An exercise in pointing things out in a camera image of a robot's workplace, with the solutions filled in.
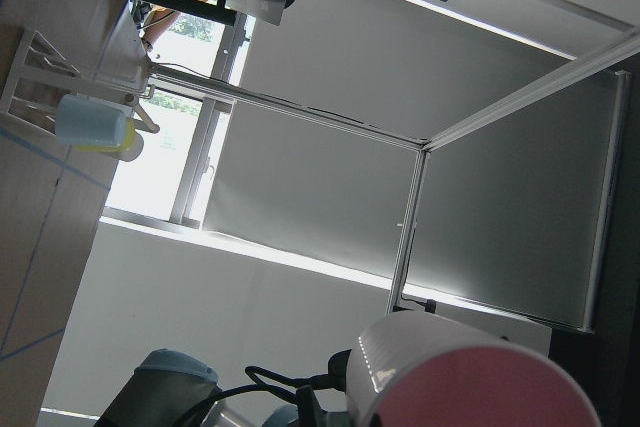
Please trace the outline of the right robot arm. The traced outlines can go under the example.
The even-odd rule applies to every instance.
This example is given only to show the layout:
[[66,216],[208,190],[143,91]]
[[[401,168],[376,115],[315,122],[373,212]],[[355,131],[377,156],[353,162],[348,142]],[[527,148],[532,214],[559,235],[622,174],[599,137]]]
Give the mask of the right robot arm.
[[216,371],[179,351],[151,352],[95,422],[97,426],[249,426],[228,406],[232,398],[266,393],[284,404],[265,426],[350,426],[346,411],[321,407],[316,393],[346,391],[350,352],[330,357],[327,371],[310,377],[287,377],[259,366],[247,366],[246,385],[223,389]]

